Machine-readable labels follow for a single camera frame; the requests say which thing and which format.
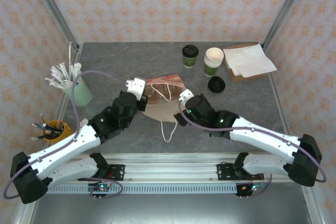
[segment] pen holder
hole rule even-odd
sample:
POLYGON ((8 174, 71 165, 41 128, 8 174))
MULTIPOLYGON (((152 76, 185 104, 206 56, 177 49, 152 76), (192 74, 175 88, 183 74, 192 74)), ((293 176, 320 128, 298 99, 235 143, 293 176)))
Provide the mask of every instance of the pen holder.
MULTIPOLYGON (((71 89, 63 89, 63 92, 71 98, 71 89)), ((81 78, 78 85, 75 87, 75 105, 80 107, 88 104, 92 99, 92 93, 88 89, 88 86, 86 86, 85 82, 81 78)))
MULTIPOLYGON (((47 124, 49 126, 52 126, 52 127, 56 128, 57 127, 57 121, 59 121, 59 120, 53 120, 53 121, 48 122, 47 124)), ((70 136, 73 133, 73 131, 70 129, 70 127, 69 127, 69 125, 67 123, 64 123, 64 122, 60 121, 60 125, 61 125, 61 128, 63 128, 63 131, 60 134, 60 136, 58 136, 57 138, 54 138, 54 139, 45 138, 45 140, 49 144, 56 144, 59 141, 67 138, 68 136, 70 136)))

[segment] gray countertop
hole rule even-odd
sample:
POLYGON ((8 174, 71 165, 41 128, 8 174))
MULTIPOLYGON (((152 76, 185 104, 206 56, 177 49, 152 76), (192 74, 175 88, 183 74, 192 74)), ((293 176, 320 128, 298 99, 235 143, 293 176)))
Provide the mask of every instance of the gray countertop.
MULTIPOLYGON (((233 42, 107 42, 84 43, 79 62, 82 70, 97 69, 120 80, 142 77, 153 78, 177 74, 194 94, 203 93, 216 110, 229 110, 253 123, 283 132, 280 115, 268 77, 232 82, 222 64, 217 76, 226 83, 225 90, 212 93, 207 88, 209 77, 204 75, 204 55, 210 47, 223 48, 233 42), (194 68, 186 69, 182 63, 182 48, 194 44, 200 53, 194 68)), ((83 77, 91 90, 91 102, 79 107, 80 118, 92 118, 105 107, 112 105, 121 89, 105 76, 91 74, 83 77)), ((76 119, 68 102, 64 121, 76 129, 76 119)), ((164 123, 164 132, 169 136, 174 123, 164 123)), ((197 153, 197 152, 260 152, 251 145, 209 135, 190 125, 178 126, 169 143, 162 139, 160 122, 147 118, 139 112, 131 126, 117 137, 88 152, 101 153, 197 153)))

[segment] stack of paper cups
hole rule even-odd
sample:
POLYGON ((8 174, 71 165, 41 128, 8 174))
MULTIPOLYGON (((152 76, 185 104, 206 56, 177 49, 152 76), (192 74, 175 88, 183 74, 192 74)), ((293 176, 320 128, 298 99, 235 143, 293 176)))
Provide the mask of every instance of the stack of paper cups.
POLYGON ((204 72, 206 76, 214 76, 217 69, 222 64, 224 53, 221 49, 212 47, 209 48, 204 57, 204 72))

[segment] floral wallpaper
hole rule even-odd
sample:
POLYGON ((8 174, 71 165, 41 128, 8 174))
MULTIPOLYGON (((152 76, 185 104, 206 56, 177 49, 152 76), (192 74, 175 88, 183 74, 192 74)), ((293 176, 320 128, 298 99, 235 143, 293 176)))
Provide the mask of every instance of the floral wallpaper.
POLYGON ((285 0, 56 0, 79 43, 263 42, 285 0))
POLYGON ((0 0, 0 10, 0 223, 13 223, 20 200, 2 198, 12 158, 45 146, 30 140, 41 134, 31 124, 55 115, 61 93, 44 78, 68 43, 43 0, 0 0))
POLYGON ((318 184, 336 220, 336 0, 297 0, 268 56, 292 134, 315 137, 329 181, 318 184))

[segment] yellow pen holder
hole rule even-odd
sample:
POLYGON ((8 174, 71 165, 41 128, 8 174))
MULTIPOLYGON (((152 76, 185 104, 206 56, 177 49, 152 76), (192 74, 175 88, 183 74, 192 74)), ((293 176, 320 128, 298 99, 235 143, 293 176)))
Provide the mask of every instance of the yellow pen holder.
MULTIPOLYGON (((48 122, 48 125, 56 128, 56 126, 57 126, 57 120, 52 120, 52 121, 48 122)), ((58 136, 57 138, 54 138, 54 139, 45 138, 45 140, 49 144, 56 144, 59 141, 67 138, 68 136, 70 136, 73 133, 73 131, 70 129, 70 127, 69 127, 69 125, 67 123, 60 121, 60 125, 63 126, 63 131, 60 134, 60 136, 58 136)))

